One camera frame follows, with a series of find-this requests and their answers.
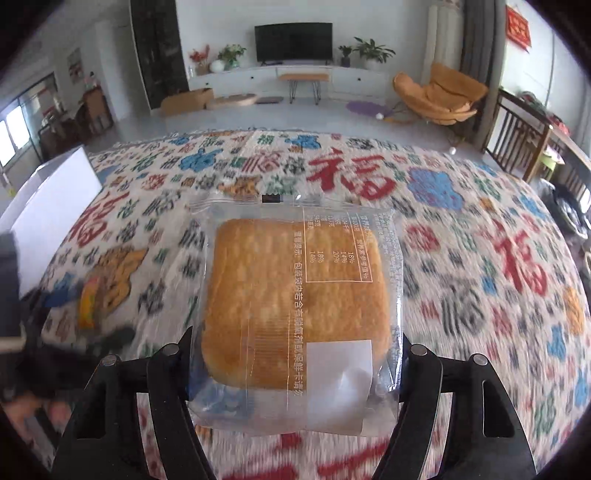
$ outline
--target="television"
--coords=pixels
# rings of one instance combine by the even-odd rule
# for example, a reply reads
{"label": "television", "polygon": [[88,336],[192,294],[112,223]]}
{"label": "television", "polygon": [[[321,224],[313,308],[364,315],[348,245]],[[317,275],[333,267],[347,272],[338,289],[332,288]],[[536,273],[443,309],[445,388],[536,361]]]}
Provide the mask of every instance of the television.
{"label": "television", "polygon": [[332,60],[332,23],[283,23],[255,27],[256,59]]}

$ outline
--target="nutrition label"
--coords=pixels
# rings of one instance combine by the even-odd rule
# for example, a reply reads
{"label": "nutrition label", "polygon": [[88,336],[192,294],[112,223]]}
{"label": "nutrition label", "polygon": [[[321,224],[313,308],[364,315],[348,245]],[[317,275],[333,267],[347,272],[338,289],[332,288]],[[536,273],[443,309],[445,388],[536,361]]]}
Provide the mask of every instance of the nutrition label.
{"label": "nutrition label", "polygon": [[322,215],[303,209],[303,218],[306,283],[373,281],[366,246],[371,232],[366,216]]}

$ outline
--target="orange chair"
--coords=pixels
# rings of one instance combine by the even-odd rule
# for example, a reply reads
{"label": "orange chair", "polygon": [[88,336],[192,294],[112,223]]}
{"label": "orange chair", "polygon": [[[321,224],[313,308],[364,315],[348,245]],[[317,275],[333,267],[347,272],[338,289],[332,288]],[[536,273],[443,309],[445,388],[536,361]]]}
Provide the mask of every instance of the orange chair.
{"label": "orange chair", "polygon": [[432,65],[431,80],[424,87],[406,73],[396,75],[392,83],[412,111],[439,125],[453,125],[476,115],[473,104],[488,93],[486,85],[441,63]]}

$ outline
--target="cardboard box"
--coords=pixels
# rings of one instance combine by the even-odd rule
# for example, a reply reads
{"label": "cardboard box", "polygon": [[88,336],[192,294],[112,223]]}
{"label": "cardboard box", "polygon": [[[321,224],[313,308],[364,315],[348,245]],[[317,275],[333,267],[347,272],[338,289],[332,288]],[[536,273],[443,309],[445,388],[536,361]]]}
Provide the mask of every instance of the cardboard box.
{"label": "cardboard box", "polygon": [[36,169],[0,218],[18,250],[20,297],[39,285],[53,255],[102,185],[82,147]]}
{"label": "cardboard box", "polygon": [[166,97],[162,100],[160,108],[164,116],[179,115],[204,110],[211,100],[213,100],[213,89],[200,88]]}

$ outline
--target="door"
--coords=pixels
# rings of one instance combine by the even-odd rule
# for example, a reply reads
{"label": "door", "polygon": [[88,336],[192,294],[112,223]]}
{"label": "door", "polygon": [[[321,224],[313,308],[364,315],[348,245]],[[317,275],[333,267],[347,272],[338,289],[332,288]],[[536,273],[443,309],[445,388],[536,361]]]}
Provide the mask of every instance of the door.
{"label": "door", "polygon": [[175,0],[131,0],[131,20],[150,108],[189,91],[178,35]]}

